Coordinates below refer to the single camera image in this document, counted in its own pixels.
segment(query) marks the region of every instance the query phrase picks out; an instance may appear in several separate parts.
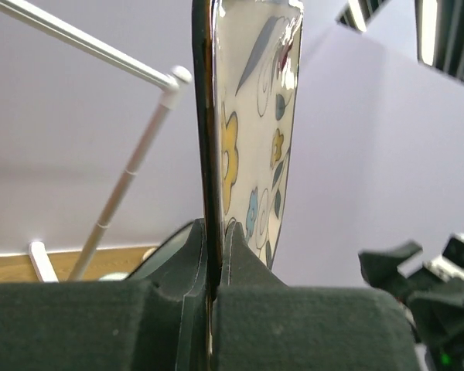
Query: flower design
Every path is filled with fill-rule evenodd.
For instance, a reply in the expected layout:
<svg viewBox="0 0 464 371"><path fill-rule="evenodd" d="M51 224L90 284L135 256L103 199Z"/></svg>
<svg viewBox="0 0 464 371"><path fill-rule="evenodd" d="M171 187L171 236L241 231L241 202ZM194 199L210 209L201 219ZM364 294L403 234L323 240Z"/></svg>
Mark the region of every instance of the flower design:
<svg viewBox="0 0 464 371"><path fill-rule="evenodd" d="M249 196L249 209L246 217L246 239L253 237L254 225L258 218L258 188L254 188Z"/></svg>
<svg viewBox="0 0 464 371"><path fill-rule="evenodd" d="M237 150L237 134L239 121L237 114L232 112L229 118L225 119L225 106L222 106L221 126L222 126L222 162L223 162L223 207L227 215L230 208L230 198L232 187L237 181L239 172L239 151Z"/></svg>
<svg viewBox="0 0 464 371"><path fill-rule="evenodd" d="M273 137L273 143L271 144L271 163L270 166L273 168L275 164L281 158L281 147L284 144L284 135L280 134L280 129L275 131Z"/></svg>

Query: ceiling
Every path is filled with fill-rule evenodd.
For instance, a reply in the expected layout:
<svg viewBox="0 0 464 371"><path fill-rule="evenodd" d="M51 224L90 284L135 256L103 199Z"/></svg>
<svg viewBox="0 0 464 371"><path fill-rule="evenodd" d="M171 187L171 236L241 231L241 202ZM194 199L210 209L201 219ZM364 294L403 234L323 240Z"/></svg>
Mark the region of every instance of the ceiling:
<svg viewBox="0 0 464 371"><path fill-rule="evenodd" d="M337 21L464 83L464 0L355 0Z"/></svg>

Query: green light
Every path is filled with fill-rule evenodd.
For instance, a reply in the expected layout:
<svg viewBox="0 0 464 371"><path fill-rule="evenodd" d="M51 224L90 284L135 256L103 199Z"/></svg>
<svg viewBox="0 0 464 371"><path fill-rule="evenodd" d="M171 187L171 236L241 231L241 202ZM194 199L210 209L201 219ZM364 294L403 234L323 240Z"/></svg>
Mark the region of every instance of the green light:
<svg viewBox="0 0 464 371"><path fill-rule="evenodd" d="M447 366L447 365L450 365L452 363L452 359L450 358L450 356L447 353L442 353L440 359L442 361L442 365Z"/></svg>

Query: wooden surface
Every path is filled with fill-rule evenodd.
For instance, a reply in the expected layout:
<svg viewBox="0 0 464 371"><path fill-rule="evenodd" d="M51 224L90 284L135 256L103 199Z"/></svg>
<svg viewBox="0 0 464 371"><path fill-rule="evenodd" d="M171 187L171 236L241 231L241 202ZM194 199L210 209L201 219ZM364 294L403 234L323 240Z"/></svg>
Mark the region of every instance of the wooden surface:
<svg viewBox="0 0 464 371"><path fill-rule="evenodd" d="M131 272L142 260L143 254L151 247L133 247L113 250L99 250L88 267L85 280L97 280L113 272ZM79 255L76 253L50 254L50 260L60 281L67 279ZM35 282L36 272L29 256L0 257L0 282Z"/></svg>

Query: fluorescent light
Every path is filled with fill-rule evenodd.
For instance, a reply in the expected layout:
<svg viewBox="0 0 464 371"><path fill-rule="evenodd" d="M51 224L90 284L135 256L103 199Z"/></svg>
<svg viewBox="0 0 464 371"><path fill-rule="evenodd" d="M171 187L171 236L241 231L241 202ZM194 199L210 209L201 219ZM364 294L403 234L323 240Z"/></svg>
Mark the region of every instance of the fluorescent light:
<svg viewBox="0 0 464 371"><path fill-rule="evenodd" d="M354 22L357 29L361 32L366 32L366 23L364 22L363 11L359 0L349 0L349 9L353 13Z"/></svg>
<svg viewBox="0 0 464 371"><path fill-rule="evenodd" d="M438 1L423 0L421 8L421 59L433 66L435 60L436 25Z"/></svg>

